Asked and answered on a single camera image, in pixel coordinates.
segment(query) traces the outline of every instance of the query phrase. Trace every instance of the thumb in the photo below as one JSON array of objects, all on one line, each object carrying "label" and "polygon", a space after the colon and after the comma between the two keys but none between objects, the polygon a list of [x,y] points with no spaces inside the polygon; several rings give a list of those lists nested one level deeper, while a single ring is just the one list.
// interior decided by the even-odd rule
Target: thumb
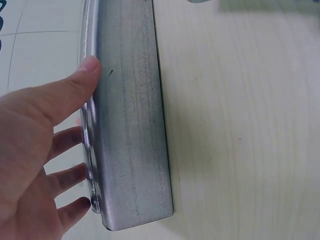
[{"label": "thumb", "polygon": [[92,96],[100,78],[101,65],[88,56],[65,79],[38,87],[21,89],[0,98],[12,111],[56,126],[78,110]]}]

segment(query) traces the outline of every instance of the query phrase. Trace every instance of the fingernail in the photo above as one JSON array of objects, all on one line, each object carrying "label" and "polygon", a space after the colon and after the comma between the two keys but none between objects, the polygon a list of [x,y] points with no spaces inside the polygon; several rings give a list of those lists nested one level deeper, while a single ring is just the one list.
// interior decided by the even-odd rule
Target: fingernail
[{"label": "fingernail", "polygon": [[76,72],[79,71],[86,71],[86,72],[92,72],[96,69],[98,65],[98,60],[95,56],[87,56],[80,64],[80,66],[77,68]]}]

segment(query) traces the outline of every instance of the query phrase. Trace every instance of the wood grain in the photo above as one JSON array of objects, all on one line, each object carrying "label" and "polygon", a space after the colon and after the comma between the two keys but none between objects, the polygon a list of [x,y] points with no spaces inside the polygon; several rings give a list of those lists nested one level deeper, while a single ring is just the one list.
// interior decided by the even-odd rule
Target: wood grain
[{"label": "wood grain", "polygon": [[319,239],[318,5],[154,11],[175,215],[112,239]]}]

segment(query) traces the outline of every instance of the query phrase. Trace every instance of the black mark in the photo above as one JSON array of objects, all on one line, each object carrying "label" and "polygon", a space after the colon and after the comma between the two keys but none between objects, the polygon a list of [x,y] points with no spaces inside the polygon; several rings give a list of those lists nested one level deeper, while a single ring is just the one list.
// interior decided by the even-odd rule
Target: black mark
[{"label": "black mark", "polygon": [[1,11],[5,8],[5,6],[7,5],[7,1],[6,0],[0,0],[0,4],[1,4],[1,7],[0,7],[0,13]]},{"label": "black mark", "polygon": [[[7,1],[6,0],[0,0],[0,13],[1,11],[5,8],[5,6],[7,5]],[[0,32],[2,30],[4,26],[4,19],[0,16]],[[2,42],[1,42],[1,39],[0,39],[0,52],[1,52],[1,48],[2,48]]]}]

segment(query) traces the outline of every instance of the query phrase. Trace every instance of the metal surface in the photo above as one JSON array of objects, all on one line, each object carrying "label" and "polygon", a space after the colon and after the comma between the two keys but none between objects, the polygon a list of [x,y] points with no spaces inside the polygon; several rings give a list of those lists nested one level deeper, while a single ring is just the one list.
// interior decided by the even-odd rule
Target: metal surface
[{"label": "metal surface", "polygon": [[93,210],[111,230],[173,214],[151,0],[87,0],[81,58],[102,73],[82,108]]}]

